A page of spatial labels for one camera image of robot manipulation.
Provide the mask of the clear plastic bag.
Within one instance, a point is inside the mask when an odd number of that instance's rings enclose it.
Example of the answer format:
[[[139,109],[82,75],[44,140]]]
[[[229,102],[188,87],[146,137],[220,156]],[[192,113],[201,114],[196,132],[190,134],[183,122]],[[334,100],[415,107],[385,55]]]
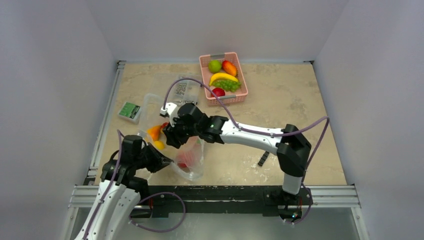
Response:
[[[139,118],[138,134],[147,142],[154,146],[154,141],[147,134],[151,127],[169,123],[169,118],[160,116],[160,109],[164,103],[164,98],[148,93],[144,96],[142,111]],[[166,144],[164,133],[160,134],[158,141],[165,144],[165,149],[158,150],[166,157],[173,160],[170,167],[182,178],[189,181],[196,181],[204,173],[204,141],[199,137],[190,137],[188,142],[179,149]]]

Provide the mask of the red fake apple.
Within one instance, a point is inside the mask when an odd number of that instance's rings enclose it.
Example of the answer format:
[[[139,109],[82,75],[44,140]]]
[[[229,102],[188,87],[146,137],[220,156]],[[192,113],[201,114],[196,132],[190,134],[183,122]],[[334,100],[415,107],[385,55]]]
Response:
[[[217,97],[224,97],[226,95],[226,92],[224,89],[220,88],[220,87],[215,87],[212,90],[212,94],[211,97],[217,96]]]

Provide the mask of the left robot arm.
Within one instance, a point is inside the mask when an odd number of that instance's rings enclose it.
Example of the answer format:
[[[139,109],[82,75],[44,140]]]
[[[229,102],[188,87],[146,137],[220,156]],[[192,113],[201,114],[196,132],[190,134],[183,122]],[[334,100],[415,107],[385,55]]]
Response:
[[[95,200],[77,240],[117,239],[131,222],[134,207],[153,198],[147,180],[136,177],[136,171],[147,169],[156,173],[172,163],[139,135],[124,136],[119,132],[118,139],[119,148],[102,167]]]

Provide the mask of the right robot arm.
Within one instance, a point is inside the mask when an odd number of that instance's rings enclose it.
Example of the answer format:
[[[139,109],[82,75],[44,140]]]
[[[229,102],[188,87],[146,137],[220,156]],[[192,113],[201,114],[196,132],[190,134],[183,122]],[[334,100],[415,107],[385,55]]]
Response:
[[[176,149],[198,137],[210,144],[243,145],[277,156],[284,173],[282,200],[292,204],[300,198],[312,146],[295,125],[264,128],[239,124],[224,116],[207,116],[193,103],[177,106],[168,102],[161,107],[160,116],[169,119],[163,130],[166,144]]]

